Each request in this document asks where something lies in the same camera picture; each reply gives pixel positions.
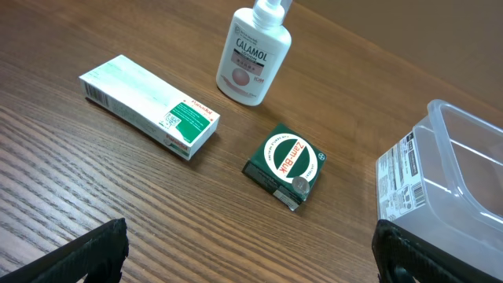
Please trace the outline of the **white green medicine box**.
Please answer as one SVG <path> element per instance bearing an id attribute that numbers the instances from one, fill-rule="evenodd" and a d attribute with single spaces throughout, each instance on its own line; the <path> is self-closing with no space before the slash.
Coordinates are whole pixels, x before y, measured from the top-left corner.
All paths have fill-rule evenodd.
<path id="1" fill-rule="evenodd" d="M 216 131 L 220 115 L 119 55 L 79 77 L 88 99 L 185 160 Z"/>

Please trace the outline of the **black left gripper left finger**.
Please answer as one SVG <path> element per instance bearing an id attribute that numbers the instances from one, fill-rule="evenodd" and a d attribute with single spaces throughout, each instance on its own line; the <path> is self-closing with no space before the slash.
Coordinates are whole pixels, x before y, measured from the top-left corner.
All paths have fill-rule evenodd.
<path id="1" fill-rule="evenodd" d="M 129 253 L 127 224 L 113 219 L 1 277 L 1 283 L 118 283 Z"/>

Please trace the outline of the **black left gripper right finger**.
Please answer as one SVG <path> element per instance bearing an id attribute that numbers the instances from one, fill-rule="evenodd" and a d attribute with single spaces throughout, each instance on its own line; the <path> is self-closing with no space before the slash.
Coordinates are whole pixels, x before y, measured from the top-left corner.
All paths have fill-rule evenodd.
<path id="1" fill-rule="evenodd" d="M 372 250 L 379 283 L 502 283 L 385 219 L 377 221 Z"/>

